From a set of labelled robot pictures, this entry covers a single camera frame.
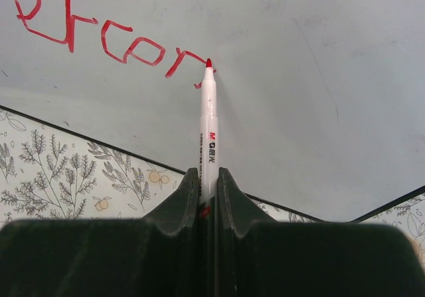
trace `white writing surface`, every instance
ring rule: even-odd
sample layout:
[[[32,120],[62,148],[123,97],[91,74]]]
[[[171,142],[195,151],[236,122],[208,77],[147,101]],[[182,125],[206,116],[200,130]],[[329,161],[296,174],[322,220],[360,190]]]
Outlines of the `white writing surface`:
[[[0,103],[197,166],[203,63],[240,188],[349,220],[425,184],[425,0],[0,0]]]

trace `white marker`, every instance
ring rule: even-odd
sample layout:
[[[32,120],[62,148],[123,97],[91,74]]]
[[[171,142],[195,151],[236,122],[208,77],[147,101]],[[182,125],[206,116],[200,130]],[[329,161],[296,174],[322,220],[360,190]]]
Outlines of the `white marker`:
[[[217,181],[218,181],[218,118],[217,93],[211,60],[207,60],[202,81],[201,136],[199,163],[199,234],[201,236],[201,269],[205,290],[203,296],[217,294]]]

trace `scratch mark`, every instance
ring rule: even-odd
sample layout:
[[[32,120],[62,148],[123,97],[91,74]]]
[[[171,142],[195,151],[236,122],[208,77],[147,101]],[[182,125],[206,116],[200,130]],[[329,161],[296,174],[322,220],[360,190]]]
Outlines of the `scratch mark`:
[[[310,51],[311,55],[313,56],[314,62],[316,63],[316,66],[317,66],[317,69],[319,69],[319,73],[320,73],[321,80],[322,80],[323,84],[324,84],[324,85],[325,85],[325,87],[326,87],[326,91],[327,91],[327,93],[329,94],[329,96],[330,96],[330,97],[331,97],[331,99],[332,99],[333,105],[335,106],[335,110],[337,111],[337,121],[338,121],[338,123],[339,123],[339,112],[338,112],[337,104],[335,103],[335,99],[333,98],[333,95],[332,95],[331,91],[329,90],[329,88],[328,88],[328,86],[327,86],[327,83],[326,83],[326,81],[325,81],[325,77],[323,76],[323,73],[322,73],[322,71],[321,71],[321,69],[320,69],[319,63],[318,63],[318,61],[317,61],[317,59],[316,59],[316,57],[315,57],[315,55],[314,55],[314,53],[313,53],[313,51],[312,51],[312,49],[311,49],[311,47],[310,47],[310,44],[309,44],[309,43],[308,43],[308,41],[307,41],[307,38],[305,37],[305,35],[304,35],[304,33],[303,33],[303,31],[302,31],[302,29],[301,29],[301,27],[300,27],[300,25],[299,25],[298,21],[296,21],[296,19],[295,19],[295,18],[293,18],[293,19],[294,19],[295,24],[297,25],[297,27],[298,27],[298,29],[299,29],[299,31],[300,31],[300,33],[301,33],[301,36],[303,36],[303,39],[304,39],[305,43],[307,44],[308,50]]]

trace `marker body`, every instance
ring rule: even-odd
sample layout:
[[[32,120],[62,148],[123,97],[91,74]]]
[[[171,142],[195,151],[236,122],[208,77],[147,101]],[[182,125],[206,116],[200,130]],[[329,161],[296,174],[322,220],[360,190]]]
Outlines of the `marker body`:
[[[214,296],[216,292],[218,239],[215,212],[218,181],[218,118],[216,112],[216,83],[213,68],[205,68],[202,81],[202,102],[200,118],[200,163],[199,163],[199,236],[202,250],[201,276],[203,296]]]

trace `m&g logo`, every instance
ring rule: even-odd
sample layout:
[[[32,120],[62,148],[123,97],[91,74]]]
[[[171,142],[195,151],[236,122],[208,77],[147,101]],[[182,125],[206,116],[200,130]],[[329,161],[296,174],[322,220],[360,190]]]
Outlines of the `m&g logo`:
[[[209,163],[215,163],[215,133],[210,132]]]

